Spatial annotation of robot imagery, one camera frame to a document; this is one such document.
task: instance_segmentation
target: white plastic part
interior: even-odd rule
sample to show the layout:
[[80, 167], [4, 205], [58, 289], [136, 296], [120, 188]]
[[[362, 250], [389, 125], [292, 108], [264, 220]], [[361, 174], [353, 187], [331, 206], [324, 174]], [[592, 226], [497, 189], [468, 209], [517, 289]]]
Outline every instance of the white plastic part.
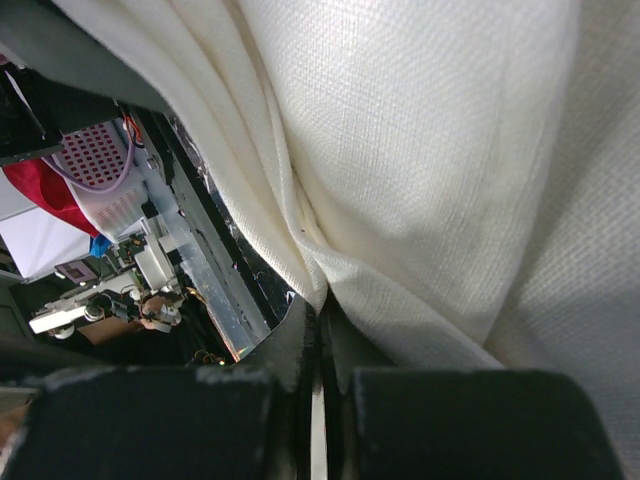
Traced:
[[157, 291], [165, 287], [175, 277], [175, 273], [156, 237], [148, 235], [145, 239], [147, 245], [143, 252], [135, 256], [135, 260], [149, 287]]
[[158, 314], [158, 320], [169, 325], [178, 325], [182, 321], [180, 310], [175, 305], [163, 305]]
[[59, 331], [58, 333], [56, 333], [54, 336], [58, 339], [58, 340], [66, 340], [67, 338], [69, 338], [71, 335], [73, 335], [73, 332], [76, 331], [76, 327], [73, 323], [71, 323], [67, 328]]
[[140, 292], [140, 290], [139, 290], [139, 289], [137, 289], [137, 288], [132, 288], [132, 289], [129, 291], [129, 297], [131, 297], [131, 299], [132, 299], [134, 302], [139, 302], [139, 301], [140, 301], [140, 299], [142, 298], [142, 293]]
[[76, 318], [84, 316], [86, 299], [95, 295], [96, 291], [112, 290], [121, 292], [127, 288], [138, 288], [138, 279], [132, 271], [101, 282], [96, 288], [89, 288], [71, 298], [57, 300], [47, 304], [49, 312], [43, 313], [29, 321], [33, 333], [42, 333], [52, 328], [58, 328], [73, 322]]
[[165, 235], [164, 237], [160, 237], [160, 239], [158, 239], [158, 242], [160, 243], [160, 246], [162, 247], [162, 250], [166, 253], [166, 252], [171, 252], [173, 250], [175, 250], [176, 248], [178, 248], [178, 246], [176, 245], [175, 240], [173, 239], [173, 237], [171, 235]]
[[[65, 135], [62, 144], [62, 152], [53, 155], [56, 163], [77, 180], [99, 188], [117, 180], [127, 158], [126, 148], [110, 123]], [[87, 220], [114, 243], [143, 216], [141, 207], [148, 197], [136, 167], [119, 188], [107, 194], [67, 185]]]

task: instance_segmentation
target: screw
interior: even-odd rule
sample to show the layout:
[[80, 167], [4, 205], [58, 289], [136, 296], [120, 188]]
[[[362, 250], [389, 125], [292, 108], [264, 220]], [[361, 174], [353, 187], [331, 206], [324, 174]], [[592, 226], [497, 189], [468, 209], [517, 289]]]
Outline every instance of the screw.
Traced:
[[147, 158], [147, 166], [151, 169], [151, 170], [156, 170], [158, 168], [158, 159], [151, 155], [149, 158]]

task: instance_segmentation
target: blue object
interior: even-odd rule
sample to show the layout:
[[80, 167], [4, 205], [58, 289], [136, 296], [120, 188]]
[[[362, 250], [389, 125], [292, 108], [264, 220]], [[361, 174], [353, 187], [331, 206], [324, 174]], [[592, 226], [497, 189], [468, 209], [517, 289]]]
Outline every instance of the blue object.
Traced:
[[91, 239], [91, 243], [89, 243], [89, 253], [96, 258], [100, 258], [107, 253], [110, 245], [111, 242], [109, 239], [100, 234], [96, 238]]

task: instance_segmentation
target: wire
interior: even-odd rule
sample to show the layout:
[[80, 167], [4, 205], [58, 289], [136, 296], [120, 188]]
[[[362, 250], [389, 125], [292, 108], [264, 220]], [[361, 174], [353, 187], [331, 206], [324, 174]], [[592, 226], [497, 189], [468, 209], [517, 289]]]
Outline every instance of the wire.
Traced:
[[199, 291], [197, 291], [195, 288], [192, 287], [187, 287], [187, 292], [189, 292], [191, 295], [193, 295], [194, 297], [196, 297], [198, 299], [199, 302], [204, 303], [204, 305], [207, 305], [206, 300], [204, 299], [204, 297], [200, 294]]
[[63, 169], [61, 169], [50, 155], [42, 157], [42, 160], [49, 167], [51, 167], [51, 170], [56, 172], [58, 175], [60, 175], [62, 178], [67, 180], [72, 185], [80, 188], [81, 190], [89, 192], [89, 193], [96, 193], [96, 194], [103, 195], [103, 194], [106, 194], [106, 193], [113, 192], [120, 185], [122, 185], [122, 183], [127, 178], [127, 175], [129, 174], [129, 171], [131, 170], [131, 167], [133, 166], [133, 158], [135, 156], [136, 146], [135, 146], [135, 144], [133, 142], [133, 139], [131, 137], [131, 133], [129, 132], [129, 130], [127, 130], [127, 137], [129, 137], [129, 148], [127, 149], [127, 160], [124, 163], [124, 167], [122, 168], [122, 172], [120, 172], [120, 176], [117, 178], [117, 180], [115, 182], [113, 182], [108, 187], [102, 187], [102, 188], [100, 188], [100, 187], [92, 187], [91, 185], [87, 185], [87, 184], [81, 182], [80, 180], [77, 180], [73, 175], [69, 175], [67, 172], [65, 172]]
[[136, 288], [136, 286], [135, 286], [133, 283], [132, 283], [131, 285], [125, 285], [124, 287], [122, 287], [122, 288], [120, 289], [120, 296], [124, 295], [124, 294], [122, 293], [122, 291], [123, 291], [125, 288], [129, 288], [129, 287], [133, 287], [131, 290], [133, 290], [133, 289], [135, 289], [135, 288]]
[[[204, 354], [201, 359], [198, 359], [198, 354], [199, 353]], [[198, 360], [200, 360], [205, 365], [209, 364], [209, 363], [215, 363], [215, 364], [218, 364], [218, 365], [224, 365], [225, 364], [224, 359], [222, 359], [220, 357], [217, 357], [213, 353], [207, 352], [206, 350], [196, 350], [196, 352], [193, 354], [193, 358], [191, 359], [191, 361], [189, 361], [189, 363], [187, 365], [191, 365], [194, 362], [197, 362]]]
[[142, 144], [142, 134], [140, 133], [140, 129], [138, 128], [138, 125], [136, 125], [136, 122], [133, 120], [133, 118], [131, 118], [129, 115], [127, 115], [124, 112], [122, 112], [122, 118], [123, 118], [122, 127], [127, 132], [133, 133], [133, 136], [132, 136], [133, 144], [138, 148], [144, 148], [144, 145]]

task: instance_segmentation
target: woven texture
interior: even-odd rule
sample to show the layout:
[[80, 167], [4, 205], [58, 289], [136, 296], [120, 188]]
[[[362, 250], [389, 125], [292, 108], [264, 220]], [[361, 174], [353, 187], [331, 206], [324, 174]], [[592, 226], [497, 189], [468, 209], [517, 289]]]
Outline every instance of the woven texture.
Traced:
[[396, 360], [543, 367], [640, 472], [635, 0], [56, 0], [243, 233]]

